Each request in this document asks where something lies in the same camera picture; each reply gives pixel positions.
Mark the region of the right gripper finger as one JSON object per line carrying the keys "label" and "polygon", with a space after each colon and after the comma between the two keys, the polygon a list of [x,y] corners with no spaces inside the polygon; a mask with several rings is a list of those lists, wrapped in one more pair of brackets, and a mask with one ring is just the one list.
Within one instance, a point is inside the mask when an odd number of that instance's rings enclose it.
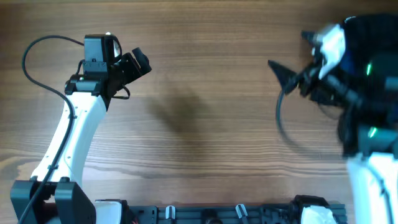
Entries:
{"label": "right gripper finger", "polygon": [[301,31],[301,37],[303,40],[307,41],[309,45],[316,46],[317,45],[317,33],[314,31],[303,30]]}
{"label": "right gripper finger", "polygon": [[286,95],[290,94],[297,87],[299,76],[296,72],[273,60],[268,60],[268,66],[274,72]]}

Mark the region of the black t-shirt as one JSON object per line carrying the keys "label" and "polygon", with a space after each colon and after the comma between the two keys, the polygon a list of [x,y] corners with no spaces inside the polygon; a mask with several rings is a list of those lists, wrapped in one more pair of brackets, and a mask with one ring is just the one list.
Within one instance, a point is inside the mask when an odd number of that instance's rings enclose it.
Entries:
{"label": "black t-shirt", "polygon": [[339,68],[352,77],[370,77],[374,57],[397,47],[397,14],[351,16],[342,21],[341,27],[345,52]]}

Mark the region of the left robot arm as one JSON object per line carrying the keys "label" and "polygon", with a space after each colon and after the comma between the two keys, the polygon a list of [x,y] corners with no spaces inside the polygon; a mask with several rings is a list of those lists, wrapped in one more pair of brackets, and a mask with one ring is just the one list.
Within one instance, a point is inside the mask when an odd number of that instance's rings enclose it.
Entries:
{"label": "left robot arm", "polygon": [[140,48],[124,52],[110,33],[86,35],[84,57],[60,92],[64,107],[51,143],[28,180],[13,183],[19,223],[137,223],[125,200],[91,201],[81,182],[93,136],[128,84],[152,69]]}

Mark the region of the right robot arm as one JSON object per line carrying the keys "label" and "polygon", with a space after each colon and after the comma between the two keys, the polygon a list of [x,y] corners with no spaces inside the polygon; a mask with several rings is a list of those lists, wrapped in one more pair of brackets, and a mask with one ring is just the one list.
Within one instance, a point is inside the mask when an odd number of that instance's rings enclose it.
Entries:
{"label": "right robot arm", "polygon": [[335,106],[338,138],[353,191],[358,223],[397,222],[397,31],[334,26],[302,32],[313,61],[295,72],[269,67],[281,91],[294,90],[319,105]]}

